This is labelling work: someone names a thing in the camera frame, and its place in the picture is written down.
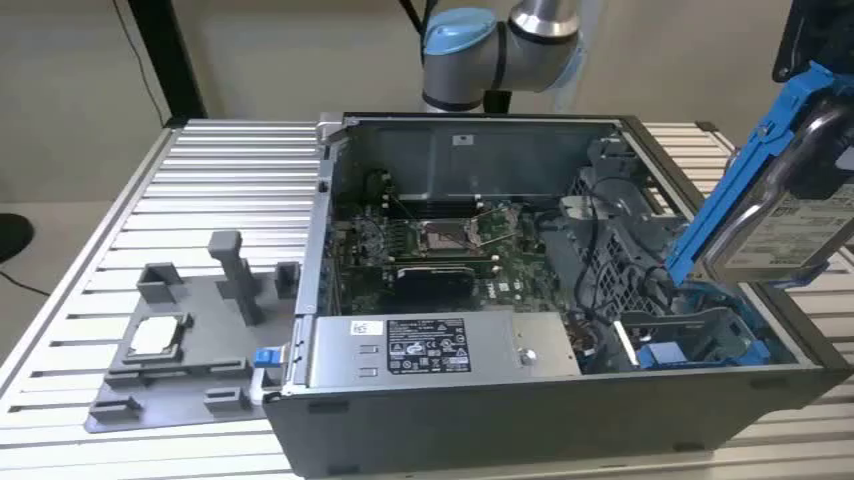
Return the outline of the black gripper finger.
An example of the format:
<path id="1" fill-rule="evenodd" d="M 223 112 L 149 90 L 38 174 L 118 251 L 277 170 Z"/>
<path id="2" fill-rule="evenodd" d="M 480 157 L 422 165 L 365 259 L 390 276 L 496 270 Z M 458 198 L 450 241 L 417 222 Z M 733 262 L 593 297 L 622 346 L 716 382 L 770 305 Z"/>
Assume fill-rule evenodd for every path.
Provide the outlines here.
<path id="1" fill-rule="evenodd" d="M 837 165 L 853 146 L 853 98 L 826 97 L 812 110 L 796 136 L 794 172 L 786 189 L 801 200 L 828 200 L 853 177 Z"/>

